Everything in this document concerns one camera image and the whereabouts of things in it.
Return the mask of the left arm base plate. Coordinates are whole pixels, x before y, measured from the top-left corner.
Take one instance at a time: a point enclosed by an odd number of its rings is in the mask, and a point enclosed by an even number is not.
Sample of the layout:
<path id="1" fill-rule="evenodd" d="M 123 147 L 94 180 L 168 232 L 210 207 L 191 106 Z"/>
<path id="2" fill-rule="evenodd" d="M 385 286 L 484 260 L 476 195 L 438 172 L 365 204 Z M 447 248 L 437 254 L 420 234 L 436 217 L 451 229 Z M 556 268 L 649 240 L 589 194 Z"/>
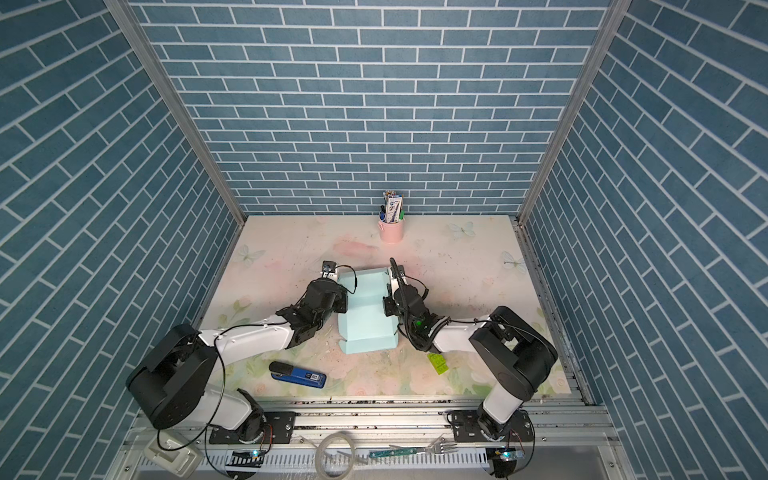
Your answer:
<path id="1" fill-rule="evenodd" d="M 209 434 L 209 443 L 213 445 L 289 444 L 296 417 L 295 412 L 265 412 L 260 416 L 251 415 L 235 430 L 214 426 Z"/>

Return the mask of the green plastic block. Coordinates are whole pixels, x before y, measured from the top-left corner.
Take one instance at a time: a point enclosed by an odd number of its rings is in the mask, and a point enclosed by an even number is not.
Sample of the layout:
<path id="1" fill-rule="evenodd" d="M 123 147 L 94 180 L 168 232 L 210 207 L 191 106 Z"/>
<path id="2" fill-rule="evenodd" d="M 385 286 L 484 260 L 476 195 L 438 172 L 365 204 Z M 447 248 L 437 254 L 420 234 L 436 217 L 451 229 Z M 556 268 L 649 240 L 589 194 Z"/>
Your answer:
<path id="1" fill-rule="evenodd" d="M 438 375 L 442 375 L 449 370 L 445 357 L 437 353 L 429 353 L 427 358 Z"/>

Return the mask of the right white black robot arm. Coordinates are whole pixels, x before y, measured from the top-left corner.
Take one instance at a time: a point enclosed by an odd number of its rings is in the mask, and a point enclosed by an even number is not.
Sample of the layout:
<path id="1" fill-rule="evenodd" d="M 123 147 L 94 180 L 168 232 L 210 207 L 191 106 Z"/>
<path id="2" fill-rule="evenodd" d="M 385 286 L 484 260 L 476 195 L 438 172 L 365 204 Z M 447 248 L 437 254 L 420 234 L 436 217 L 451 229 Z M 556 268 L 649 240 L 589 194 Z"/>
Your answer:
<path id="1" fill-rule="evenodd" d="M 496 379 L 478 408 L 483 434 L 498 440 L 512 430 L 510 419 L 529 401 L 558 360 L 552 343 L 517 313 L 499 306 L 487 317 L 454 320 L 433 314 L 418 290 L 390 286 L 384 311 L 398 317 L 402 332 L 422 352 L 475 352 Z"/>

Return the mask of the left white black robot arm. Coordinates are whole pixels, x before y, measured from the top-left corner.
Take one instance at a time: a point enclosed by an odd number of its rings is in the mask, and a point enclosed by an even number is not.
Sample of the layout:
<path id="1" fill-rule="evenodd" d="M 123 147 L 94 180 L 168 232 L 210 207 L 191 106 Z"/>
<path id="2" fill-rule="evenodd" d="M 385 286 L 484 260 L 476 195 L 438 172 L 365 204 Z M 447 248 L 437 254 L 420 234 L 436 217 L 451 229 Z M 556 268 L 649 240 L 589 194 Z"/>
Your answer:
<path id="1" fill-rule="evenodd" d="M 333 276 L 311 281 L 300 299 L 274 315 L 219 330 L 173 327 L 126 380 L 126 389 L 152 426 L 217 426 L 241 443 L 262 439 L 266 417 L 247 391 L 230 395 L 211 379 L 226 367 L 262 353 L 288 350 L 314 337 L 334 313 L 347 311 L 351 291 Z"/>

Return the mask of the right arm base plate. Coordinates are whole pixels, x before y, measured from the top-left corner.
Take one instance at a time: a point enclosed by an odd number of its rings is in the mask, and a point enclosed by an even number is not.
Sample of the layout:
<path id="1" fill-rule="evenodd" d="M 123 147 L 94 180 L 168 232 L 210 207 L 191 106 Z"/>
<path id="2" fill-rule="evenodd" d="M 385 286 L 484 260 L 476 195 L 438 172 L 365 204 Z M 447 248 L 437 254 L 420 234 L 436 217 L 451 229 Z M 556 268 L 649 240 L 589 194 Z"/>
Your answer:
<path id="1" fill-rule="evenodd" d="M 451 410 L 445 414 L 453 438 L 458 443 L 472 442 L 532 442 L 534 425 L 528 412 L 516 410 L 504 423 L 492 419 L 481 408 L 477 410 Z"/>

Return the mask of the light blue paper box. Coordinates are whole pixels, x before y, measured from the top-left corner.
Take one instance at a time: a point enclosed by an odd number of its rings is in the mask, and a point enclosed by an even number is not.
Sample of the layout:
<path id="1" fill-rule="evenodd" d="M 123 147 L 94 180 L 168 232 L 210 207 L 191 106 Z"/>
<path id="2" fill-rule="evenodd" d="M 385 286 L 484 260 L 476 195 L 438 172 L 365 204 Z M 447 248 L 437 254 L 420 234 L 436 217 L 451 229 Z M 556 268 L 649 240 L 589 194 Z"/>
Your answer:
<path id="1" fill-rule="evenodd" d="M 399 342 L 398 318 L 387 316 L 384 298 L 389 296 L 387 268 L 342 273 L 340 284 L 348 295 L 347 311 L 338 316 L 339 346 L 347 355 L 395 349 Z"/>

